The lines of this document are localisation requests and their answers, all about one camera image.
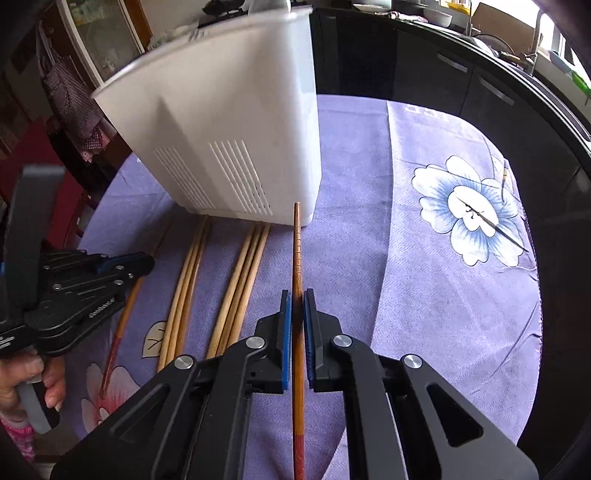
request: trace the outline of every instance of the pink flower print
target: pink flower print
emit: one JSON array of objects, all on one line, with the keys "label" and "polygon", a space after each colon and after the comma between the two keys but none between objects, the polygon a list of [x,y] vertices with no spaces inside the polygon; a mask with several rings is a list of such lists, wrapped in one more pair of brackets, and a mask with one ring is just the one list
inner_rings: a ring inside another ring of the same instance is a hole
[{"label": "pink flower print", "polygon": [[139,385],[122,366],[113,370],[105,398],[101,398],[99,394],[102,380],[103,373],[99,366],[91,364],[86,369],[86,389],[89,398],[82,399],[82,422],[88,433],[139,390]]}]

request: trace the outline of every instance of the chopstick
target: chopstick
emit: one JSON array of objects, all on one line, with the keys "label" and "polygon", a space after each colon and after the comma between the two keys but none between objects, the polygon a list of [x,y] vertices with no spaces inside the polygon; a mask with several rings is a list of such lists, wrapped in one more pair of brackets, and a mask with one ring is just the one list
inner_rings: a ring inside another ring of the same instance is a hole
[{"label": "chopstick", "polygon": [[195,231],[193,242],[187,252],[183,268],[178,277],[177,288],[174,292],[173,302],[170,306],[170,312],[166,321],[166,328],[164,330],[164,338],[162,341],[162,348],[160,349],[160,357],[158,359],[158,366],[156,371],[160,372],[173,358],[174,351],[176,350],[176,342],[178,335],[178,322],[183,312],[184,299],[187,294],[189,287],[188,281],[190,279],[190,273],[193,271],[193,266],[196,260],[199,242],[203,236],[203,229],[206,221],[208,220],[206,215],[199,228]]},{"label": "chopstick", "polygon": [[236,286],[238,285],[238,280],[240,278],[240,274],[242,272],[242,267],[244,265],[244,261],[246,260],[246,253],[248,252],[248,247],[251,244],[252,234],[255,231],[255,226],[252,225],[248,233],[246,234],[246,238],[244,239],[244,243],[242,244],[242,249],[238,255],[238,260],[236,261],[236,265],[234,266],[234,272],[230,278],[230,282],[228,282],[228,288],[226,289],[226,294],[224,295],[222,306],[220,307],[220,311],[217,314],[216,319],[216,326],[213,329],[212,339],[209,342],[209,347],[207,349],[206,359],[213,358],[216,356],[217,347],[220,344],[220,340],[222,337],[222,331],[224,325],[226,324],[228,318],[228,312],[230,311],[230,305],[232,304],[232,300],[234,298],[234,294],[236,292]]},{"label": "chopstick", "polygon": [[[160,236],[157,238],[150,255],[154,257],[158,248],[162,244],[162,240],[166,236],[166,232],[170,228],[171,219],[169,218],[166,222],[166,225]],[[119,317],[119,322],[117,323],[117,330],[115,331],[115,335],[113,336],[113,340],[111,342],[111,348],[109,350],[109,356],[107,357],[107,364],[105,368],[105,374],[103,375],[103,380],[100,383],[100,397],[105,398],[105,393],[107,388],[109,387],[109,381],[111,380],[111,374],[113,373],[113,369],[115,368],[115,360],[117,359],[117,353],[119,351],[119,344],[121,343],[121,339],[125,333],[125,328],[127,327],[127,322],[129,321],[129,317],[131,316],[131,312],[134,309],[135,301],[138,297],[138,293],[142,288],[142,284],[144,283],[145,277],[138,278],[134,286],[131,287],[131,291],[129,292],[129,296],[127,297],[127,301],[125,302],[125,307],[123,308],[123,312],[121,313],[121,317]]]},{"label": "chopstick", "polygon": [[242,297],[238,303],[236,317],[234,318],[234,323],[232,325],[232,330],[228,339],[228,346],[236,343],[240,337],[240,331],[242,330],[242,324],[244,322],[244,315],[246,314],[246,308],[248,307],[248,300],[251,298],[252,286],[255,283],[256,273],[258,271],[259,264],[261,263],[262,253],[265,249],[265,244],[267,243],[267,237],[269,236],[270,229],[271,224],[267,223],[262,231],[258,245],[256,246],[256,253],[252,259],[252,264],[250,270],[248,271],[248,277],[246,278]]},{"label": "chopstick", "polygon": [[246,279],[248,278],[248,272],[251,269],[252,259],[256,253],[256,246],[258,245],[259,238],[261,237],[261,225],[257,225],[255,227],[254,233],[252,234],[252,239],[250,245],[248,245],[248,252],[246,253],[246,260],[242,266],[242,271],[240,273],[240,277],[238,279],[238,285],[236,286],[236,291],[234,293],[234,298],[232,299],[232,304],[230,305],[230,311],[228,312],[228,317],[226,319],[226,323],[223,326],[222,336],[220,338],[219,345],[217,346],[216,355],[221,355],[226,351],[228,347],[228,340],[230,338],[230,333],[232,331],[232,326],[234,324],[234,318],[236,316],[236,311],[238,310],[238,304],[240,303],[240,299],[242,298],[242,292],[244,291],[244,285],[246,284]]},{"label": "chopstick", "polygon": [[189,281],[189,289],[187,290],[187,297],[183,305],[181,314],[180,324],[178,326],[177,344],[174,349],[174,356],[177,357],[183,353],[184,341],[187,336],[187,327],[189,325],[189,317],[191,315],[191,306],[193,305],[193,296],[195,293],[195,284],[197,283],[197,274],[199,273],[199,266],[201,265],[201,259],[203,258],[203,252],[205,251],[205,245],[207,242],[207,236],[209,235],[209,229],[211,222],[207,222],[203,230],[203,236],[201,238],[201,244],[197,251],[197,258],[195,259],[195,265]]},{"label": "chopstick", "polygon": [[294,205],[293,272],[291,278],[291,364],[294,480],[304,480],[304,291],[301,277],[301,205]]},{"label": "chopstick", "polygon": [[178,334],[180,331],[181,320],[183,317],[183,312],[185,310],[185,305],[187,304],[187,296],[189,295],[189,286],[191,284],[191,279],[196,275],[195,267],[197,265],[197,256],[199,255],[199,249],[201,248],[201,243],[203,241],[203,234],[205,232],[206,226],[209,224],[209,216],[206,215],[201,225],[199,226],[199,230],[197,231],[197,236],[195,239],[195,244],[192,247],[191,252],[191,260],[189,261],[189,267],[187,268],[187,274],[183,279],[183,286],[181,289],[181,295],[178,300],[177,311],[174,314],[173,324],[170,331],[170,341],[168,343],[168,350],[166,352],[166,360],[164,365],[168,365],[170,362],[174,360],[176,356],[176,349],[177,349],[177,342],[178,342]]}]

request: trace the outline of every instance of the purple tablecloth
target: purple tablecloth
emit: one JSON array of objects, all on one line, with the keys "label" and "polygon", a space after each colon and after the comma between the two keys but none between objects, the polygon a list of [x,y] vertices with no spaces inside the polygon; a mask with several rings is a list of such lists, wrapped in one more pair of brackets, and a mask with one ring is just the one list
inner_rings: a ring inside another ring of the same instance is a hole
[{"label": "purple tablecloth", "polygon": [[[537,269],[515,179],[501,153],[459,118],[400,103],[319,96],[322,184],[303,231],[304,287],[343,331],[399,358],[417,353],[513,441],[535,396],[541,347]],[[67,357],[64,417],[84,436],[155,372],[159,339],[199,218],[176,206],[132,155],[81,248],[149,251],[109,391],[98,386],[116,318]],[[185,349],[203,358],[248,224],[214,218]],[[271,229],[242,337],[291,285],[291,229]],[[310,479],[347,476],[339,394],[306,397]],[[291,478],[291,395],[256,395],[245,479]]]}]

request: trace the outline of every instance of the window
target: window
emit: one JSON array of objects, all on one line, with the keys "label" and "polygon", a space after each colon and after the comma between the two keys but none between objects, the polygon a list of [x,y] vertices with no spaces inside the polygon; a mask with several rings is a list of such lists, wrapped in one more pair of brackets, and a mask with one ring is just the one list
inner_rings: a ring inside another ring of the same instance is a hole
[{"label": "window", "polygon": [[[532,0],[474,0],[472,2],[473,11],[480,3],[495,7],[496,9],[521,20],[530,27],[535,28],[535,19],[540,9]],[[548,15],[542,17],[540,22],[540,32],[542,33],[540,46],[546,50],[557,50],[559,55],[564,57],[564,37],[562,37],[558,29],[554,27],[554,22],[552,22],[552,19]],[[591,87],[589,75],[587,75],[587,72],[574,52],[573,60],[575,67],[574,71],[577,72],[583,80],[585,80],[587,85]]]}]

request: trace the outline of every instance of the faucet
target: faucet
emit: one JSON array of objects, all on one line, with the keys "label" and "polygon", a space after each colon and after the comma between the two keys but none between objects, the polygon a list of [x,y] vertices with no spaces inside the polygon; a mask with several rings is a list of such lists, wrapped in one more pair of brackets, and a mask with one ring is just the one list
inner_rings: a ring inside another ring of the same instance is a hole
[{"label": "faucet", "polygon": [[535,61],[538,59],[538,48],[540,46],[540,25],[542,22],[542,15],[544,12],[538,10],[538,16],[535,18],[535,30],[534,38],[531,43],[530,51],[528,53],[522,53],[520,55],[521,60],[524,62],[524,69],[528,75],[534,75]]},{"label": "faucet", "polygon": [[467,37],[472,36],[472,0],[470,0],[470,17],[468,18],[468,23],[466,24],[464,35]]}]

